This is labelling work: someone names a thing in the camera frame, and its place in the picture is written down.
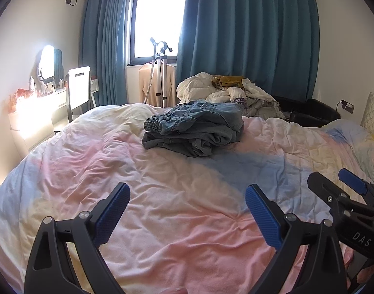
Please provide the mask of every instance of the black window frame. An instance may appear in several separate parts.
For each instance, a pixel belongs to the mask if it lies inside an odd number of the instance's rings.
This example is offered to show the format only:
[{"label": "black window frame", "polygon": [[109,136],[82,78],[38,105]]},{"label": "black window frame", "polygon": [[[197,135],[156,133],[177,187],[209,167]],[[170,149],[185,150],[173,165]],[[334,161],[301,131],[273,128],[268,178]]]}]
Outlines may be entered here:
[{"label": "black window frame", "polygon": [[[143,65],[148,62],[151,62],[153,57],[144,57],[144,58],[136,58],[135,57],[135,18],[137,15],[137,1],[133,0],[133,9],[131,13],[131,30],[130,30],[130,64],[128,66],[134,65]],[[178,56],[177,55],[168,55],[168,64],[176,64]]]}]

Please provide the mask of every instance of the blue curtain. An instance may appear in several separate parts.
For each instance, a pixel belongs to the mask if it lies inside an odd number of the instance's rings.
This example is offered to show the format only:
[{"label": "blue curtain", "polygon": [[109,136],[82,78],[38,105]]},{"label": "blue curtain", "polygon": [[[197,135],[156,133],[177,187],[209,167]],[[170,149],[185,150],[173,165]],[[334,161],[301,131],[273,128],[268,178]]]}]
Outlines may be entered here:
[{"label": "blue curtain", "polygon": [[55,86],[59,86],[60,80],[65,80],[62,64],[62,51],[56,49],[54,50],[54,76]]},{"label": "blue curtain", "polygon": [[90,66],[99,83],[100,105],[127,103],[124,20],[127,0],[86,0],[80,66]]},{"label": "blue curtain", "polygon": [[268,93],[312,97],[319,60],[316,0],[186,0],[177,82],[243,75]]}]

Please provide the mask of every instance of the window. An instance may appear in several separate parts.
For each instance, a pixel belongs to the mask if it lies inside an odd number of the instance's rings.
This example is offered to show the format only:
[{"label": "window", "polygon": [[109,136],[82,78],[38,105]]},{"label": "window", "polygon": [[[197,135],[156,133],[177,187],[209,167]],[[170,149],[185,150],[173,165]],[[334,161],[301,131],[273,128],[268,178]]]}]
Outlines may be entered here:
[{"label": "window", "polygon": [[166,52],[168,62],[176,63],[180,30],[186,0],[133,0],[131,17],[130,65],[150,62],[153,44],[165,41],[173,52]]}]

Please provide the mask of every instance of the black sofa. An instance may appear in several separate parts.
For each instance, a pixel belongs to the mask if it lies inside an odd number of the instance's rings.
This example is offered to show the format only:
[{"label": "black sofa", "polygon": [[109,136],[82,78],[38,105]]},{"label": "black sofa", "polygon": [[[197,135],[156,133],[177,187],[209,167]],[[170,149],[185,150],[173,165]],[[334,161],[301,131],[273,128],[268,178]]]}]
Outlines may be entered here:
[{"label": "black sofa", "polygon": [[274,96],[274,98],[285,115],[289,116],[288,121],[303,127],[322,127],[341,118],[335,109],[312,98],[305,103],[279,96]]}]

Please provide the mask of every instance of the textured blue finger pad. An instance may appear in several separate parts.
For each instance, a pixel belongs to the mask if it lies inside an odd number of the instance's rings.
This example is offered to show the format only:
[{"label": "textured blue finger pad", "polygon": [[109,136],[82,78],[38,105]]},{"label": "textured blue finger pad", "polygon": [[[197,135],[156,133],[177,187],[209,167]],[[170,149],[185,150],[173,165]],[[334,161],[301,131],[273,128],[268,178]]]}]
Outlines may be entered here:
[{"label": "textured blue finger pad", "polygon": [[96,222],[96,236],[93,240],[96,247],[108,242],[129,202],[130,187],[123,184]]},{"label": "textured blue finger pad", "polygon": [[258,224],[267,245],[274,247],[278,251],[282,246],[280,224],[253,186],[249,186],[245,192],[245,203]]},{"label": "textured blue finger pad", "polygon": [[367,188],[365,187],[364,181],[362,181],[360,178],[358,178],[357,175],[351,173],[347,169],[341,169],[338,172],[338,178],[347,186],[352,188],[354,191],[356,191],[358,194],[366,194]]}]

